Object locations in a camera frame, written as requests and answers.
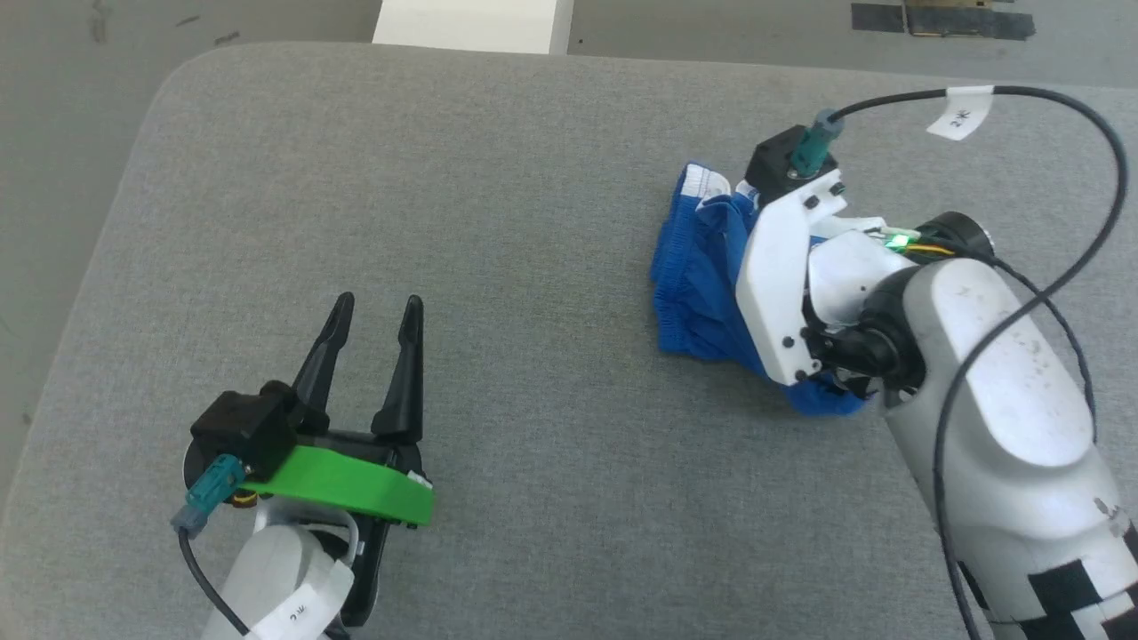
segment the teal connector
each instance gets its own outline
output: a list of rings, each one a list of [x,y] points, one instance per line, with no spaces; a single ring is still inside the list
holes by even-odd
[[[791,170],[794,172],[792,178],[814,178],[822,169],[822,163],[830,154],[830,143],[841,134],[846,126],[843,120],[838,122],[827,120],[833,113],[833,109],[823,109],[814,120],[814,125],[802,133],[802,139],[790,156]]]
[[[236,457],[223,453],[214,459],[206,473],[185,492],[185,506],[170,520],[174,531],[187,530],[190,540],[206,527],[209,514],[229,500],[245,482],[245,466]]]

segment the blue towel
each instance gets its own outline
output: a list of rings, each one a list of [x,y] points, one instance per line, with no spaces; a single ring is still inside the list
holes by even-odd
[[[759,216],[757,197],[745,183],[733,190],[723,175],[688,164],[660,228],[652,259],[652,302],[662,351],[735,360],[767,378],[735,304],[747,238]],[[865,403],[825,376],[783,389],[791,405],[806,416],[846,416]]]

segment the white label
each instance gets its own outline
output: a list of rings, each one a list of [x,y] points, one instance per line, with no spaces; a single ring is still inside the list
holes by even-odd
[[[246,640],[314,640],[340,613],[352,589],[352,569],[337,561],[327,582],[316,588],[305,582],[261,622]]]
[[[926,130],[949,140],[964,140],[988,117],[992,108],[992,85],[949,87],[945,114]]]

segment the black cable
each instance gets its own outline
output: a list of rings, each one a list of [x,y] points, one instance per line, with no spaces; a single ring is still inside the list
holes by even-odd
[[[912,102],[914,100],[931,100],[933,98],[943,98],[948,95],[947,89],[933,89],[931,91],[913,91],[912,93],[896,93],[893,96],[882,96],[881,98],[871,98],[868,100],[861,100],[860,102],[853,102],[848,107],[842,107],[836,112],[830,114],[830,122],[838,122],[839,120],[856,114],[858,112],[864,112],[865,109],[872,109],[873,107],[880,107],[882,105],[896,105],[897,102]]]
[[[964,622],[964,629],[968,633],[970,640],[981,640],[980,631],[976,629],[975,620],[972,617],[972,610],[968,608],[967,597],[964,593],[964,584],[960,580],[956,549],[953,544],[953,532],[948,527],[948,507],[945,500],[945,441],[948,434],[948,420],[951,416],[953,403],[959,394],[960,387],[964,386],[964,380],[968,370],[980,358],[980,354],[983,353],[984,350],[988,348],[1004,331],[1038,309],[1040,304],[1046,304],[1056,292],[1074,279],[1074,277],[1078,276],[1091,260],[1094,260],[1095,255],[1098,254],[1099,249],[1102,249],[1103,245],[1106,243],[1106,239],[1111,236],[1111,232],[1114,231],[1114,227],[1118,224],[1119,218],[1122,215],[1122,205],[1125,203],[1127,187],[1130,181],[1127,151],[1123,148],[1122,140],[1119,138],[1118,132],[1114,131],[1114,128],[1106,122],[1106,118],[1099,115],[1095,109],[1070,96],[1065,96],[1056,91],[1049,91],[1047,89],[1036,89],[1032,87],[995,87],[992,93],[997,96],[1028,96],[1032,98],[1041,98],[1079,112],[1098,129],[1104,138],[1106,138],[1106,142],[1111,147],[1111,151],[1114,154],[1114,163],[1118,171],[1118,184],[1115,186],[1114,200],[1111,204],[1111,210],[1106,215],[1106,220],[1103,222],[1102,228],[1098,230],[1098,233],[1095,235],[1095,238],[1090,241],[1087,249],[1083,251],[1074,263],[1072,263],[1062,276],[1056,278],[1054,282],[1037,293],[1031,300],[1024,303],[1023,306],[1001,320],[996,325],[996,327],[980,338],[980,342],[978,342],[972,351],[968,352],[968,355],[965,356],[960,367],[956,370],[956,374],[953,376],[953,380],[948,385],[948,389],[945,394],[945,402],[941,405],[940,417],[937,420],[937,438],[933,446],[933,502],[935,507],[937,530],[940,532],[941,551],[945,553],[945,566],[948,569],[948,579],[953,586],[953,596],[956,598],[956,605],[960,610],[960,620]],[[880,105],[926,100],[945,96],[947,96],[947,90],[937,89],[933,91],[917,91],[914,93],[899,93],[896,96],[874,98],[872,100],[865,100],[838,109],[830,116],[828,120],[831,122],[835,122],[850,114]]]
[[[1037,287],[1036,284],[1032,282],[1026,276],[1020,273],[1013,269],[1012,265],[995,255],[980,253],[967,246],[941,238],[922,238],[921,243],[926,245],[937,245],[953,252],[957,256],[970,257],[972,260],[983,262],[989,266],[995,266],[1023,285],[1023,287],[1032,294],[1039,295],[1041,293],[1039,287]],[[1090,379],[1090,363],[1087,362],[1087,354],[1082,351],[1082,345],[1079,343],[1079,337],[1074,334],[1074,329],[1071,328],[1071,323],[1067,322],[1067,319],[1063,315],[1063,312],[1059,311],[1059,307],[1055,304],[1055,302],[1047,298],[1044,301],[1044,305],[1046,305],[1047,310],[1052,312],[1052,317],[1055,318],[1055,322],[1058,323],[1061,329],[1063,329],[1063,334],[1066,336],[1067,343],[1071,344],[1071,352],[1074,353],[1075,363],[1079,367],[1079,376],[1082,378],[1082,396],[1087,401],[1087,408],[1090,409],[1091,440],[1094,442],[1098,442],[1098,410],[1095,407],[1095,384]]]
[[[352,640],[352,634],[348,633],[347,627],[344,626],[344,622],[339,616],[324,629],[324,635],[328,637],[328,640]]]
[[[248,635],[249,627],[241,622],[241,618],[237,615],[237,613],[229,607],[224,599],[222,599],[221,594],[217,593],[217,590],[213,588],[213,584],[209,584],[209,579],[206,577],[206,574],[201,573],[201,567],[198,566],[198,560],[193,557],[193,549],[190,549],[189,531],[184,528],[178,530],[178,545],[182,548],[182,557],[185,558],[185,566],[190,567],[190,574],[193,575],[193,580],[198,582],[198,586],[200,586],[201,591],[205,592],[206,598],[208,598],[209,601],[213,602],[213,606],[221,612],[221,615],[225,616],[225,620],[233,625],[233,629],[236,629],[242,638]]]

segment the gray couch cushion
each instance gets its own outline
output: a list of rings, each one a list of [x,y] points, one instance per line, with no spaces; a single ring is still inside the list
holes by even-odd
[[[222,389],[290,379],[353,290],[332,419],[366,428],[421,295],[438,491],[432,526],[391,535],[361,638],[958,637],[880,416],[802,418],[741,367],[661,354],[648,280],[685,162],[737,179],[822,107],[946,83],[339,44],[189,63],[139,134],[23,457],[5,632],[195,638],[207,604],[166,524],[188,426]],[[1136,139],[1138,92],[1073,92]],[[850,118],[849,214],[970,212],[1056,276],[1105,212],[1105,145],[1015,98],[953,143],[923,131],[941,108]],[[1061,297],[1131,506],[1136,229]],[[249,527],[222,511],[196,542],[218,583]]]

